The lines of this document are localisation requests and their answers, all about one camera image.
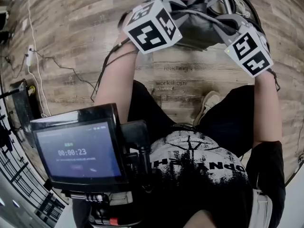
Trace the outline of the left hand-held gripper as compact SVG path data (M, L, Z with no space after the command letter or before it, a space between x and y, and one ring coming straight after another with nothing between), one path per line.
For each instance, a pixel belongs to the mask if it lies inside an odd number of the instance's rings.
M151 0L133 9L123 31L143 54L171 47L182 39L186 8L181 0Z

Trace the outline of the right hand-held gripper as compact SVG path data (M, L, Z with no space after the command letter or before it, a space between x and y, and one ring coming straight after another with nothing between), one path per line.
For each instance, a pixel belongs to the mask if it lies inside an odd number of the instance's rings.
M216 2L207 0L207 8ZM215 18L213 28L227 46L225 53L251 77L273 66L266 36L253 22L238 14L224 14Z

